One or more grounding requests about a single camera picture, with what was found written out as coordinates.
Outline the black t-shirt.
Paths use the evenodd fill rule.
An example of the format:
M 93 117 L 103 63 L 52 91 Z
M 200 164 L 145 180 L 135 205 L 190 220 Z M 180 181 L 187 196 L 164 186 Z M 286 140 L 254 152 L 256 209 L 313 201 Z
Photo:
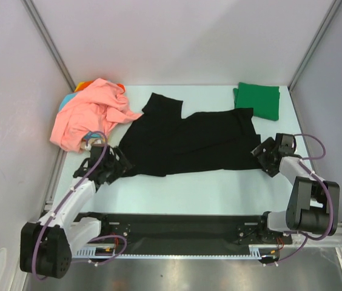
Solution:
M 252 109 L 196 112 L 182 118 L 182 107 L 182 101 L 151 94 L 142 116 L 118 146 L 133 166 L 126 177 L 260 169 L 251 153 L 261 143 Z

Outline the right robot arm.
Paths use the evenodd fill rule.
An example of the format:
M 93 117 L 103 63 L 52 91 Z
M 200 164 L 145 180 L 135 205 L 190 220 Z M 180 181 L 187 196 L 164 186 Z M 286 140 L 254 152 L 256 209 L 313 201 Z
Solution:
M 317 175 L 306 165 L 308 159 L 296 154 L 296 137 L 278 133 L 251 151 L 263 172 L 272 178 L 283 175 L 292 185 L 287 209 L 263 214 L 266 222 L 256 228 L 263 243 L 271 243 L 279 232 L 319 241 L 337 231 L 340 186 Z

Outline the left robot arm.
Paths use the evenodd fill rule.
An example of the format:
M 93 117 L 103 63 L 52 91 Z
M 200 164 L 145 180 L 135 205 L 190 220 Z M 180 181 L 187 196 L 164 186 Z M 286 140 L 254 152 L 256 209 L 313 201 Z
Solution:
M 94 145 L 74 172 L 65 196 L 54 202 L 51 210 L 36 222 L 27 222 L 21 229 L 19 267 L 38 280 L 62 278 L 72 257 L 87 243 L 108 239 L 122 241 L 122 249 L 110 259 L 122 255 L 128 242 L 125 236 L 111 234 L 111 228 L 99 215 L 91 214 L 75 222 L 82 207 L 99 188 L 115 182 L 132 164 L 119 147 Z

